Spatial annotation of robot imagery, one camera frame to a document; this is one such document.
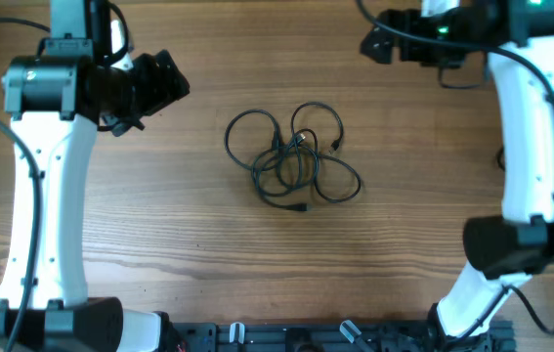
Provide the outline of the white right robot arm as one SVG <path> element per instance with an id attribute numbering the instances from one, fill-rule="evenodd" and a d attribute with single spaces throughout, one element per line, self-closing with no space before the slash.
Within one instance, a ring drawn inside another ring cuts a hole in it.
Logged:
<path id="1" fill-rule="evenodd" d="M 507 298 L 554 262 L 554 1 L 426 1 L 368 21 L 361 51 L 378 63 L 399 51 L 444 71 L 479 52 L 496 87 L 502 212 L 466 222 L 466 264 L 432 310 L 439 334 L 456 343 L 485 333 Z"/>

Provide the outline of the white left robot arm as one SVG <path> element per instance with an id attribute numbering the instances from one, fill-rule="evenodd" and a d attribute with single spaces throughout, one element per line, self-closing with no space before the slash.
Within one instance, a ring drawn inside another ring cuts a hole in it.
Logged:
<path id="1" fill-rule="evenodd" d="M 55 1 L 46 37 L 2 78 L 0 123 L 15 147 L 8 263 L 0 284 L 5 351 L 184 351 L 161 312 L 88 292 L 83 261 L 88 166 L 99 133 L 121 136 L 190 92 L 170 54 L 130 55 L 108 1 Z"/>

